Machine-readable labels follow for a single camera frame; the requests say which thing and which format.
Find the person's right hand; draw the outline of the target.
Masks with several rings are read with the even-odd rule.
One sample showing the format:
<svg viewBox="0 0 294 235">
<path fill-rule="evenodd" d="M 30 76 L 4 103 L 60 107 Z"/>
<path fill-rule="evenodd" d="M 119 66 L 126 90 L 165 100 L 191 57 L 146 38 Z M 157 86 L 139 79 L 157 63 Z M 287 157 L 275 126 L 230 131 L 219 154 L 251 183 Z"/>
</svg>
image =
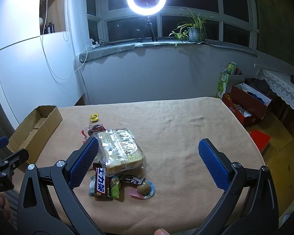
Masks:
<svg viewBox="0 0 294 235">
<path fill-rule="evenodd" d="M 170 233 L 163 228 L 159 228 L 154 232 L 153 235 L 170 235 Z"/>
</svg>

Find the person's left hand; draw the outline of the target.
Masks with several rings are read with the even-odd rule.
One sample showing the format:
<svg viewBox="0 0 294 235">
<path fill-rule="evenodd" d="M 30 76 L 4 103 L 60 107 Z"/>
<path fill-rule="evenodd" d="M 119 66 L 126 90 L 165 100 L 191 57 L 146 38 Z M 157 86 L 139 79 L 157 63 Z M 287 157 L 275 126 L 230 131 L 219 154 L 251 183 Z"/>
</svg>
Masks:
<svg viewBox="0 0 294 235">
<path fill-rule="evenodd" d="M 4 215 L 5 219 L 13 225 L 14 223 L 14 217 L 10 209 L 9 200 L 6 197 L 6 194 L 1 192 L 0 193 L 0 209 L 2 211 L 2 214 Z"/>
</svg>

